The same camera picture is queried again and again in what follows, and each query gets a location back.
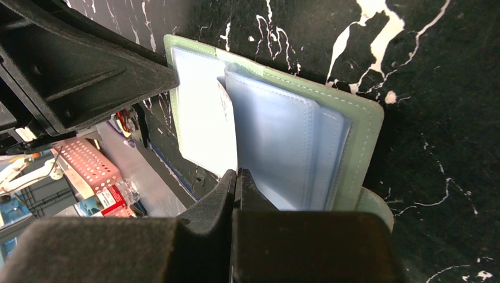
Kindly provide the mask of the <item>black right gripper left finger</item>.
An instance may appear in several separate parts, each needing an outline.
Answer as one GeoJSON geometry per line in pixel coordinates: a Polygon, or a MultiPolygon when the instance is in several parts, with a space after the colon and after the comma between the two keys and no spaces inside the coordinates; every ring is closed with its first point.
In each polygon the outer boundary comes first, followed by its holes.
{"type": "Polygon", "coordinates": [[[2,282],[225,282],[236,173],[174,218],[42,218],[2,282]]]}

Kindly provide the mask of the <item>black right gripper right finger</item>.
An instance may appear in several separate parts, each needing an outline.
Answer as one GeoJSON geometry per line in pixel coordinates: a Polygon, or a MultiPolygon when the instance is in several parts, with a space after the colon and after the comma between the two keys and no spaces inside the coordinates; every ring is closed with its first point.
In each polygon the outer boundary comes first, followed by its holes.
{"type": "Polygon", "coordinates": [[[280,211],[247,169],[236,180],[232,282],[406,282],[390,229],[368,211],[280,211]]]}

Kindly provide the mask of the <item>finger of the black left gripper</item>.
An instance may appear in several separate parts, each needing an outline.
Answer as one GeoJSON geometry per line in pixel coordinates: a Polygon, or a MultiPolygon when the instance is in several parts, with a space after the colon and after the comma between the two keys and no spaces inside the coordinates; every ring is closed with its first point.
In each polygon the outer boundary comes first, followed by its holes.
{"type": "Polygon", "coordinates": [[[163,57],[63,1],[1,2],[1,101],[19,125],[66,134],[178,83],[163,57]]]}

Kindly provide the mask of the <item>white silver card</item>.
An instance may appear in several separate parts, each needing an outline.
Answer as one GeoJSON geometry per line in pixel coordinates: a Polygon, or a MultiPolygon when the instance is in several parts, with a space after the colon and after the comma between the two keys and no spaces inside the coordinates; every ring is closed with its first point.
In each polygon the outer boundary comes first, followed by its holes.
{"type": "Polygon", "coordinates": [[[222,83],[218,80],[218,89],[220,92],[220,97],[221,97],[221,104],[222,104],[222,110],[225,116],[226,122],[229,124],[229,126],[234,129],[235,128],[235,123],[234,123],[234,115],[233,115],[233,104],[231,101],[231,98],[229,94],[227,93],[225,87],[222,85],[222,83]]]}

